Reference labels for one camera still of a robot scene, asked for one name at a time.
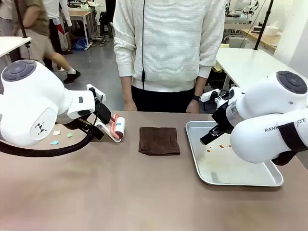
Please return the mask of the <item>white folded roller stand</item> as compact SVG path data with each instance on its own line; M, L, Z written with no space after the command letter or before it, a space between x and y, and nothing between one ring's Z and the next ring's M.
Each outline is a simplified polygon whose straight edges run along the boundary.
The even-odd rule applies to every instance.
M115 132L116 122L111 122L109 124L104 124L103 122L97 121L95 126L104 132L104 134L108 135L114 142L119 143L121 142L121 138Z

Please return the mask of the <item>silver metal tray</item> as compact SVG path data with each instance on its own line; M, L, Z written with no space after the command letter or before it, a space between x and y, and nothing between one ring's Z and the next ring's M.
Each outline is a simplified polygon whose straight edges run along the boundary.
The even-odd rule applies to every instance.
M230 135L223 134L208 145L200 138L216 123L214 121L190 121L186 133L198 176L210 185L280 187L283 176L271 162L252 164L240 159L230 144Z

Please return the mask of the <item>person's left forearm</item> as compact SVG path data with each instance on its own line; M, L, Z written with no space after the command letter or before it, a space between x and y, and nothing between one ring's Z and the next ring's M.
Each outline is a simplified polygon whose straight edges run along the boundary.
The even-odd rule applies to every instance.
M207 78L197 77L194 86L194 98L201 97L206 84Z

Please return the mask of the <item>wooden workbench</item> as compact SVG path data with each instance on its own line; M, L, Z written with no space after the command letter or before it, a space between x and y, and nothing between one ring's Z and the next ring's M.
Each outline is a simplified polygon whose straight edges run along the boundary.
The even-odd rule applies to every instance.
M247 36L248 40L251 40L254 43L256 43L259 34L252 33L249 29L241 29L240 31L245 36ZM281 39L280 35L276 35L276 36L262 35L259 46L264 46L268 50L275 52L280 42L280 39Z

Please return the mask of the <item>person's right forearm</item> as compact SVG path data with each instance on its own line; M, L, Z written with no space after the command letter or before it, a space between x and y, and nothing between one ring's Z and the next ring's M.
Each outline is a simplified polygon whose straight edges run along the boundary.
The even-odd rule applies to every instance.
M121 79L124 103L125 104L131 103L133 101L131 93L132 76L121 77L120 79Z

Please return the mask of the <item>black tripod pole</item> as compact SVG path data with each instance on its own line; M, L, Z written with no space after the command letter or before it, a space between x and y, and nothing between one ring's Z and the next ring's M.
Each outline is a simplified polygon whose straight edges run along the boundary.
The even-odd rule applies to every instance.
M259 35L258 35L256 44L255 44L255 46L254 46L254 48L253 48L253 50L255 50L255 51L258 50L259 44L260 44L260 42L261 42L261 38L262 38L263 32L264 32L264 30L265 30L266 24L267 24L267 22L268 22L268 18L269 18L269 16L270 16L273 3L274 3L274 0L270 0L270 2L269 2L269 7L268 7L268 9L267 9L267 11L266 11L265 19L264 19L263 24L262 24L262 27L261 27L261 31L260 31L260 33L259 33Z
M14 1L14 4L15 4L16 14L17 14L17 17L18 17L18 24L19 24L20 29L22 31L23 38L24 39L28 38L28 36L26 35L25 27L24 27L23 22L22 22L22 17L21 17L21 14L20 14L20 8L19 8L18 0L13 0L13 1Z

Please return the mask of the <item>person in light clothes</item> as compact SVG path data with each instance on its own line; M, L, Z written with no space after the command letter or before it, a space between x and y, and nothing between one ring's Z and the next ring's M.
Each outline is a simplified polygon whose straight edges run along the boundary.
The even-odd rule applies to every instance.
M0 0L0 33L1 36L13 37L13 0Z

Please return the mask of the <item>person's right hand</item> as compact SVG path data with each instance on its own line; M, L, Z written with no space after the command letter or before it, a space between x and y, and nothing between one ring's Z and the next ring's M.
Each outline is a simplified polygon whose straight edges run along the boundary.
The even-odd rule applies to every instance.
M125 111L137 111L136 104L131 100L124 100L124 109Z

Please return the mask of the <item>person in black trousers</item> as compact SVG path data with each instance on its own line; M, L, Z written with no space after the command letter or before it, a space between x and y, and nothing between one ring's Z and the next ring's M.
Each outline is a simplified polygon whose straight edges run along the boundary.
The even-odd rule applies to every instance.
M62 13L66 19L67 25L69 27L72 26L68 10L68 0L43 0L43 4L50 21L49 29L52 46L57 53L62 54L63 50L59 37L59 34L65 35L64 27L61 24Z

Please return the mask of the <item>person's left hand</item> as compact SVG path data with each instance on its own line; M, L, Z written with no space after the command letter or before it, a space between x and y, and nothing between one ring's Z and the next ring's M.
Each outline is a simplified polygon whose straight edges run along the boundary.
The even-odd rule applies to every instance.
M199 113L199 102L196 100L191 100L186 108L186 113L198 114Z

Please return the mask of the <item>blue plastic bag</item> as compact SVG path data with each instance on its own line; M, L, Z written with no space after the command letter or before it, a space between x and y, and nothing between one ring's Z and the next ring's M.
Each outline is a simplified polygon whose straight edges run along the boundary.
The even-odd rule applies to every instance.
M72 50L84 51L87 49L87 40L85 38L79 38L73 41Z

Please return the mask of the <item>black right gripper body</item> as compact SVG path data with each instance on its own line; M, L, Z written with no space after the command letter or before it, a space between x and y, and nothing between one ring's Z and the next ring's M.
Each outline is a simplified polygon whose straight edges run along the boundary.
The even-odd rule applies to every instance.
M234 126L229 122L227 118L227 108L228 101L227 100L215 100L217 104L216 111L212 114L212 118L219 125L224 132L232 132Z

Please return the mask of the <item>brown cloth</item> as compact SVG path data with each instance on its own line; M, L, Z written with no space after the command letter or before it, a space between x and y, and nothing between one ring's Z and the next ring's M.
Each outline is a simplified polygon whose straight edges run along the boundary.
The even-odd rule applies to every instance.
M176 128L141 127L139 152L145 155L180 155Z

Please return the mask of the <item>large white table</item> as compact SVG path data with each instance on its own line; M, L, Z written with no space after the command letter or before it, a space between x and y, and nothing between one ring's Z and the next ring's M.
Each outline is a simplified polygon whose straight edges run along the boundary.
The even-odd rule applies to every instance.
M217 64L227 75L223 84L225 90L230 89L230 80L236 86L247 89L277 71L290 71L298 74L262 50L219 48Z

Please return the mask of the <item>small white table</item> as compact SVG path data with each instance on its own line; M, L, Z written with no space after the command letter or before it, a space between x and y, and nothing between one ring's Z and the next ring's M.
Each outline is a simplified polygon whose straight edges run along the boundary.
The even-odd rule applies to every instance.
M31 37L23 38L0 36L0 58L30 41Z

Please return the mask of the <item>person in white sweater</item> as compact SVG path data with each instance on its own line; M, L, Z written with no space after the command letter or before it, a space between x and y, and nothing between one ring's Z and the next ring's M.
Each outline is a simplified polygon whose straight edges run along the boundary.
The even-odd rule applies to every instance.
M132 76L137 111L186 113L197 77L216 63L225 0L116 0L119 76Z

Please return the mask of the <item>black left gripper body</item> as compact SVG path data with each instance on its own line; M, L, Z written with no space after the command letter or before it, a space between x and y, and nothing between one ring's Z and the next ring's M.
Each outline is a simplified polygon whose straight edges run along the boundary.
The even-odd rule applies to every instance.
M103 124L110 122L111 111L101 102L95 102L95 115Z

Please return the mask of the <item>lint roller with pink handle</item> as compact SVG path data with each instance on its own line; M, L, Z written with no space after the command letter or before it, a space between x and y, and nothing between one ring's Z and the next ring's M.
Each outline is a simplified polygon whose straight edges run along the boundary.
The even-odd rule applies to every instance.
M116 125L115 125L116 134L118 134L120 138L122 139L125 133L126 120L124 117L121 117L119 114L114 114L113 118L115 119L115 122L116 122Z

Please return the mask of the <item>person in brown shirt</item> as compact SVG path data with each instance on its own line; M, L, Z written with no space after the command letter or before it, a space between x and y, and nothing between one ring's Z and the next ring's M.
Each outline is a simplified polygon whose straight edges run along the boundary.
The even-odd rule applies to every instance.
M31 37L30 47L20 47L22 59L30 59L42 62L47 58L62 67L67 72L65 84L74 82L80 76L80 72L72 68L67 60L57 53L49 38L49 19L42 0L17 0L22 25L27 36Z

